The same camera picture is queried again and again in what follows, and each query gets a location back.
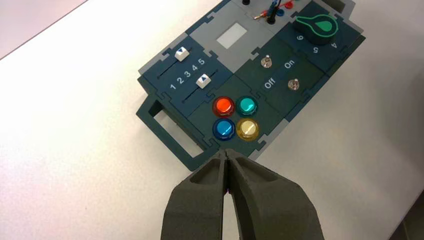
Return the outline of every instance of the blue button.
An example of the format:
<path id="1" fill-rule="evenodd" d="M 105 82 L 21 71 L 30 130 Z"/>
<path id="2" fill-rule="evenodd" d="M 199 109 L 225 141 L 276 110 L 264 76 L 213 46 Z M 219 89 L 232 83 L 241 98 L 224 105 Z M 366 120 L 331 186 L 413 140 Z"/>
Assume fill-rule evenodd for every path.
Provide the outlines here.
<path id="1" fill-rule="evenodd" d="M 218 119 L 213 125 L 213 134 L 222 141 L 230 140 L 234 137 L 235 125 L 227 118 Z"/>

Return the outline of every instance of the teal button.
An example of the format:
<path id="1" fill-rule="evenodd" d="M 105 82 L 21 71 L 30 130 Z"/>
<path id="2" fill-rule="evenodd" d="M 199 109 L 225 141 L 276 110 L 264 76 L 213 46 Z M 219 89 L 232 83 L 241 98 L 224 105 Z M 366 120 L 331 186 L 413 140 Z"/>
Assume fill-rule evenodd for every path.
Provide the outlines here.
<path id="1" fill-rule="evenodd" d="M 245 97 L 239 103 L 240 113 L 243 115 L 252 115 L 256 111 L 256 102 L 250 98 Z"/>

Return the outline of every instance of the dark blue panel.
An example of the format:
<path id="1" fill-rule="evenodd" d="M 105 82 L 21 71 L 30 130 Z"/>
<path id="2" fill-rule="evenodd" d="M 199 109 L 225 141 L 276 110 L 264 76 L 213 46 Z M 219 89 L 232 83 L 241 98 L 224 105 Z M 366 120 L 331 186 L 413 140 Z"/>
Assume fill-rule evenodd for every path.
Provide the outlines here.
<path id="1" fill-rule="evenodd" d="M 315 2 L 310 2 L 298 16 L 314 17 L 318 14 L 328 14 L 329 12 Z M 295 30 L 293 24 L 287 24 L 277 37 L 289 44 L 296 52 L 306 54 L 308 60 L 324 72 L 328 72 L 331 67 L 340 59 L 347 56 L 346 48 L 350 47 L 361 35 L 358 31 L 343 22 L 341 16 L 337 16 L 338 32 L 330 44 L 314 45 L 310 43 L 302 33 Z"/>
<path id="2" fill-rule="evenodd" d="M 182 62 L 174 57 L 180 47 L 190 52 Z M 212 96 L 208 96 L 208 92 L 218 89 L 232 75 L 215 54 L 209 57 L 203 50 L 200 44 L 188 36 L 175 48 L 166 50 L 163 55 L 169 54 L 168 58 L 155 63 L 143 75 L 157 89 L 157 95 L 160 98 L 164 94 L 168 95 L 171 104 L 185 117 L 203 102 L 209 102 Z M 203 74 L 208 75 L 212 82 L 201 89 L 196 81 Z"/>

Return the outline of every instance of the yellow button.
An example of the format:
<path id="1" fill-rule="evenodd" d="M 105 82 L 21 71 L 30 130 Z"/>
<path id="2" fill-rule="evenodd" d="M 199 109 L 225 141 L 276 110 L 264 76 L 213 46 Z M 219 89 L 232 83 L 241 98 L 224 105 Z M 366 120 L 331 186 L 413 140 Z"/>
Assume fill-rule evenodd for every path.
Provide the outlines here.
<path id="1" fill-rule="evenodd" d="M 253 119 L 244 118 L 237 123 L 236 131 L 241 139 L 253 141 L 259 135 L 259 126 Z"/>
<path id="2" fill-rule="evenodd" d="M 256 125 L 252 121 L 245 121 L 241 124 L 240 130 L 245 136 L 252 136 L 256 133 Z"/>

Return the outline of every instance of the gray panel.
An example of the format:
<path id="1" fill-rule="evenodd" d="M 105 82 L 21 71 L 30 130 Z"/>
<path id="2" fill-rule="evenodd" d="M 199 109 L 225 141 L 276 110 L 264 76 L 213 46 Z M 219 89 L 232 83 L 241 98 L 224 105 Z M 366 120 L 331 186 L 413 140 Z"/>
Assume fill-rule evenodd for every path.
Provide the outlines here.
<path id="1" fill-rule="evenodd" d="M 287 127 L 287 125 L 289 125 L 289 121 L 287 121 L 285 118 L 274 128 L 274 130 L 272 130 L 272 132 L 268 135 L 264 134 L 262 135 L 259 140 L 257 141 L 258 143 L 262 143 L 263 141 L 265 141 L 265 146 L 263 146 L 259 151 L 258 150 L 254 150 L 250 155 L 249 158 L 253 161 L 256 161 L 256 159 L 258 159 L 258 157 L 265 151 L 265 149 L 267 149 L 270 144 L 274 141 L 274 139 L 277 138 L 277 136 Z"/>
<path id="2" fill-rule="evenodd" d="M 190 34 L 190 37 L 204 48 L 207 55 L 213 51 L 218 56 L 218 60 L 233 73 L 249 59 L 254 60 L 258 54 L 252 54 L 252 52 L 257 48 L 262 48 L 275 35 L 262 24 L 247 16 L 232 1 L 218 12 L 212 12 L 208 17 L 210 18 L 210 16 L 213 16 L 213 20 L 203 23 Z M 226 49 L 217 39 L 235 23 L 240 24 L 247 32 Z"/>

